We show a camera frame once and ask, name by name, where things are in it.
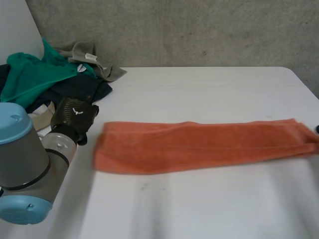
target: white table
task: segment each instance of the white table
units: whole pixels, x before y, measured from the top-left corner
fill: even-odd
[[[249,122],[296,118],[319,124],[319,101],[281,67],[127,68],[98,102],[47,219],[0,222],[2,239],[319,238],[319,161],[274,160],[154,176],[92,169],[104,122]]]

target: black object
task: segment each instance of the black object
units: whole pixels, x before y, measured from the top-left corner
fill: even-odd
[[[51,119],[52,132],[60,131],[67,136],[71,134],[70,137],[75,139],[76,144],[85,145],[87,143],[86,133],[98,113],[99,107],[96,105],[78,99],[63,98]]]
[[[64,81],[54,84],[51,88],[43,92],[26,109],[27,113],[32,113],[42,104],[47,106],[52,101],[55,108],[64,97],[75,98],[92,104],[112,92],[112,88],[102,78],[92,78],[85,74],[79,74]]]
[[[10,72],[10,65],[5,64],[0,66],[0,94],[5,86],[9,72]]]

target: green cloth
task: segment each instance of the green cloth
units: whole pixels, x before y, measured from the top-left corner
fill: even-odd
[[[16,53],[8,57],[6,62],[11,69],[0,96],[1,102],[14,102],[26,108],[56,82],[77,74],[96,78],[94,70],[88,64],[83,64],[86,71],[78,73],[77,67],[81,63],[69,63],[49,43],[44,39],[42,41],[44,45],[42,60],[24,53]]]

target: towel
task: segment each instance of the towel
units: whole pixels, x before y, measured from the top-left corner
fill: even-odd
[[[95,73],[107,82],[113,82],[126,74],[126,71],[119,67],[101,62],[100,57],[96,56],[95,44],[92,41],[79,41],[56,50],[68,58],[69,62],[90,64]]]
[[[199,124],[108,122],[95,148],[97,170],[158,174],[319,152],[319,137],[294,119]]]

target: concrete wall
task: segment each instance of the concrete wall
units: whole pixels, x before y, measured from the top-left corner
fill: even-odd
[[[119,66],[284,66],[319,97],[318,0],[27,0],[53,44]]]
[[[24,0],[0,0],[0,65],[17,52],[43,56],[43,44]]]

